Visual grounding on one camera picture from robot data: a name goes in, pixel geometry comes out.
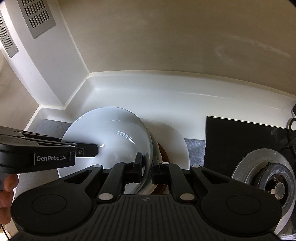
vent slot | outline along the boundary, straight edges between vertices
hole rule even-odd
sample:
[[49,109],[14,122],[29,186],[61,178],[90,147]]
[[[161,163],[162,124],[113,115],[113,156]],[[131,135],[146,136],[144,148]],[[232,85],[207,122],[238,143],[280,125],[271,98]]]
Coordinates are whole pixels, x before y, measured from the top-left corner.
[[8,56],[12,58],[17,52],[18,48],[16,47],[8,28],[4,22],[2,13],[0,12],[0,40],[3,44]]
[[56,25],[46,0],[17,1],[34,39]]

human hand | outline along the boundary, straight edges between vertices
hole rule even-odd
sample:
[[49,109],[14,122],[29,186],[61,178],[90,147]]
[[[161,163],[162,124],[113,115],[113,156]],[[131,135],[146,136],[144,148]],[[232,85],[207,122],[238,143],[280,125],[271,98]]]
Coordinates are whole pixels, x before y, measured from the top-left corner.
[[4,190],[0,191],[0,223],[7,224],[11,220],[10,207],[13,189],[18,185],[17,174],[10,174],[4,180]]

screw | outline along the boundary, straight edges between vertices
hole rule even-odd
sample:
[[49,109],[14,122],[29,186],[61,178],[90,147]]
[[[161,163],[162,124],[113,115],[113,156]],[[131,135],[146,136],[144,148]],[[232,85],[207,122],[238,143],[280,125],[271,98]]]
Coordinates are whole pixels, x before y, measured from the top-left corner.
[[99,199],[103,201],[108,201],[108,200],[111,200],[112,198],[113,198],[113,195],[111,193],[101,193],[99,195]]
[[194,199],[194,195],[191,193],[183,193],[180,195],[180,198],[184,201],[191,201]]

